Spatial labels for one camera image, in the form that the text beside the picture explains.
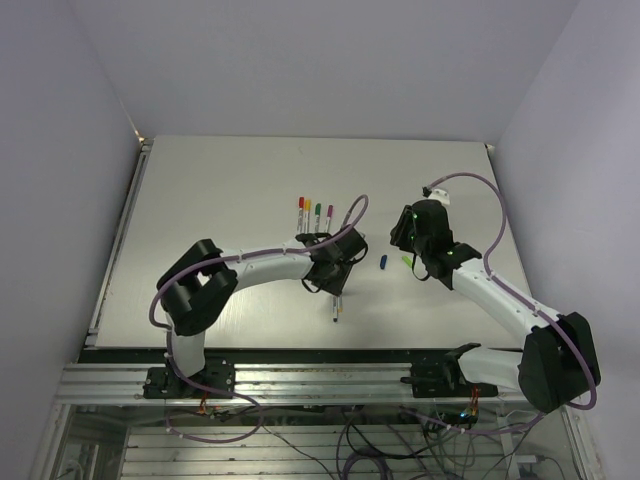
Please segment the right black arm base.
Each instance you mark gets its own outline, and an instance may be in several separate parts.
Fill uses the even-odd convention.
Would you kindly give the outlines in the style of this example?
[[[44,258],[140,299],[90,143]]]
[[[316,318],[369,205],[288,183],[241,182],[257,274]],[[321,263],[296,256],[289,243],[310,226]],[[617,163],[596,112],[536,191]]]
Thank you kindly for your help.
[[[409,375],[400,382],[411,387],[414,398],[497,397],[496,386],[468,381],[459,367],[460,357],[479,347],[479,343],[468,343],[412,363]]]

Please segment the red marker pen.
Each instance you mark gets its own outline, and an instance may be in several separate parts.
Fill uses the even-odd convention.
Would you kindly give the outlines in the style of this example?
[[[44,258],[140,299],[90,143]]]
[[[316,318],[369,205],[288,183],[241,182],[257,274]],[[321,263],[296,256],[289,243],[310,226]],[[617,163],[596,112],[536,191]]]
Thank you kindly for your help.
[[[303,231],[304,213],[305,213],[305,197],[299,197],[298,205],[297,205],[296,234],[300,234]]]

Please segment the blue marker pen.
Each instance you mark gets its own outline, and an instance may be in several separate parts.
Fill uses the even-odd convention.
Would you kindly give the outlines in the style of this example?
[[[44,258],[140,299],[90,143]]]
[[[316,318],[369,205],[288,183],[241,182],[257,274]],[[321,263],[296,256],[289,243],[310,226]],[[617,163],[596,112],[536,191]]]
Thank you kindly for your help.
[[[339,319],[339,297],[332,297],[332,321],[337,323]]]

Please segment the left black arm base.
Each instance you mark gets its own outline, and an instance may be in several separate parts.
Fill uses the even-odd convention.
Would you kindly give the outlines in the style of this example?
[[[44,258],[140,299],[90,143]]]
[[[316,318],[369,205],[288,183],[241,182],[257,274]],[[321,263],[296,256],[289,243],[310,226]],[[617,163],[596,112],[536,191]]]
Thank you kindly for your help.
[[[193,383],[207,388],[221,390],[222,394],[213,394],[192,386],[182,380],[166,363],[162,367],[150,368],[143,385],[145,399],[196,399],[204,395],[209,398],[229,398],[228,393],[235,386],[235,369],[224,359],[206,360],[205,367],[190,377]]]

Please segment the purple marker pen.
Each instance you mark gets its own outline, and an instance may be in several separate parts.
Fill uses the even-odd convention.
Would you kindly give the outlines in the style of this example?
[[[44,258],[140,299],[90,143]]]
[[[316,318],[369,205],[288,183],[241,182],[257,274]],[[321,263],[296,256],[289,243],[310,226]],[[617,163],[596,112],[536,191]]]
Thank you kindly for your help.
[[[325,222],[324,222],[324,232],[330,233],[331,230],[331,222],[333,218],[334,206],[329,204],[326,210]]]

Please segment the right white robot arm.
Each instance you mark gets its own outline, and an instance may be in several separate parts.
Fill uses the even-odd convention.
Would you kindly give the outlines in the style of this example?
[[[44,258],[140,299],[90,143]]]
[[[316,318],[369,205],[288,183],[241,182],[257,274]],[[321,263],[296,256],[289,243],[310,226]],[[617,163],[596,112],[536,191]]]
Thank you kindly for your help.
[[[391,245],[421,262],[428,279],[474,302],[518,342],[518,351],[468,343],[448,352],[440,373],[450,394],[476,384],[520,391],[538,411],[550,413],[587,394],[594,406],[601,381],[590,324],[577,312],[561,314],[511,286],[486,259],[457,242],[446,208],[423,199],[404,207],[390,233]]]

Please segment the green marker pen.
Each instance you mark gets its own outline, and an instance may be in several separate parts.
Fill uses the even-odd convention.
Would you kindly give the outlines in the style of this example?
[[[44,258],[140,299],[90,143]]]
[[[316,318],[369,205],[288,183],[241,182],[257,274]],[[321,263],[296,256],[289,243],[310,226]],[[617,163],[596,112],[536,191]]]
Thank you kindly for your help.
[[[321,213],[322,213],[322,204],[317,203],[314,208],[314,229],[313,229],[314,233],[320,232]]]

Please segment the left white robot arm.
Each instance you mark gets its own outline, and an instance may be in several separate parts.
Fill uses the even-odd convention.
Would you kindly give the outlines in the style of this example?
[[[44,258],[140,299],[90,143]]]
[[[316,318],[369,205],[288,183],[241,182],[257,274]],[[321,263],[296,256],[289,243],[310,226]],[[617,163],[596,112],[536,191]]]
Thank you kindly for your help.
[[[149,311],[152,325],[167,331],[170,387],[182,397],[202,389],[206,331],[235,293],[292,280],[311,292],[339,296],[367,253],[365,237],[351,226],[335,235],[298,234],[252,251],[221,249],[210,239],[196,242],[158,281]]]

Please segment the yellow marker pen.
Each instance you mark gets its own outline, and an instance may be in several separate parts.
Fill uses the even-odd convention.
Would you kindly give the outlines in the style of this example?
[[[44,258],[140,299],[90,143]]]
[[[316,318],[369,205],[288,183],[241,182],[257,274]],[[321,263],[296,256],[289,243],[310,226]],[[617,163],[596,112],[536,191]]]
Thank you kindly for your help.
[[[302,223],[303,233],[310,232],[311,205],[312,205],[312,201],[309,198],[305,198],[304,204],[303,204],[303,223]]]

